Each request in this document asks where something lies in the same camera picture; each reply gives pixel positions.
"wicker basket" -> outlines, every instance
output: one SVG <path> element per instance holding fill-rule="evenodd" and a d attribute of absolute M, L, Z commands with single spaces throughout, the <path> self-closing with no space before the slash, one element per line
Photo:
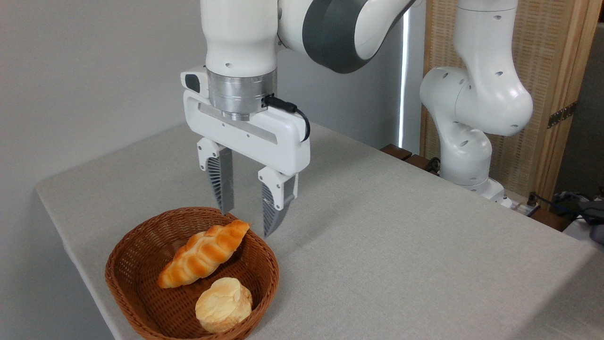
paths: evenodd
<path fill-rule="evenodd" d="M 279 281 L 277 260 L 251 230 L 233 256 L 210 276 L 172 289 L 157 277 L 176 250 L 194 234 L 236 218 L 213 208 L 180 208 L 153 217 L 132 229 L 116 245 L 105 268 L 105 281 L 124 316 L 145 339 L 244 339 L 271 304 Z M 195 317 L 195 303 L 215 280 L 234 277 L 252 293 L 252 313 L 230 330 L 211 334 Z"/>

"bread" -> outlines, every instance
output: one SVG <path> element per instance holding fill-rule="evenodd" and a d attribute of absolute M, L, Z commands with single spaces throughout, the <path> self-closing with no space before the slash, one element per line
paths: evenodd
<path fill-rule="evenodd" d="M 214 334 L 231 329 L 251 312 L 252 295 L 235 278 L 216 280 L 195 304 L 195 316 L 201 326 Z"/>
<path fill-rule="evenodd" d="M 162 288 L 174 288 L 212 274 L 231 258 L 248 230 L 249 223 L 235 220 L 224 227 L 212 226 L 193 235 L 164 267 L 157 284 Z"/>

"metal hinge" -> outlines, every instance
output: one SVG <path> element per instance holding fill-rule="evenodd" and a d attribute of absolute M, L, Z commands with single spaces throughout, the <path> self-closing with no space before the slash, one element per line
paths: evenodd
<path fill-rule="evenodd" d="M 571 117 L 574 114 L 575 109 L 577 108 L 577 102 L 568 105 L 567 107 L 561 109 L 560 111 L 552 114 L 550 116 L 549 122 L 547 122 L 547 128 L 551 128 L 552 126 L 560 123 L 563 120 Z"/>

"gray tablecloth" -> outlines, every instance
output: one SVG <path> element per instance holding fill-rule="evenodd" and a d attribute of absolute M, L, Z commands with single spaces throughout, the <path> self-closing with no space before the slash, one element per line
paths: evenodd
<path fill-rule="evenodd" d="M 140 339 L 104 282 L 142 221 L 215 206 L 180 126 L 37 186 L 116 339 Z M 250 339 L 604 339 L 604 255 L 434 175 L 313 126 L 300 195 L 267 243 L 277 296 Z M 262 233 L 257 171 L 234 155 L 232 213 Z"/>

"white wall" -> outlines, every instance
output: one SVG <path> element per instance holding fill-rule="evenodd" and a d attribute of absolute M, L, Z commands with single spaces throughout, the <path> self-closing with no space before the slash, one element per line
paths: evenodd
<path fill-rule="evenodd" d="M 279 94 L 369 145 L 395 143 L 399 38 L 349 75 L 283 53 Z M 184 122 L 179 74 L 205 54 L 199 4 L 6 0 L 0 42 L 0 339 L 110 339 L 34 186 Z"/>
<path fill-rule="evenodd" d="M 403 100 L 402 147 L 419 153 L 422 101 L 419 86 L 423 79 L 423 48 L 426 26 L 426 1 L 417 0 L 409 10 L 409 50 Z"/>

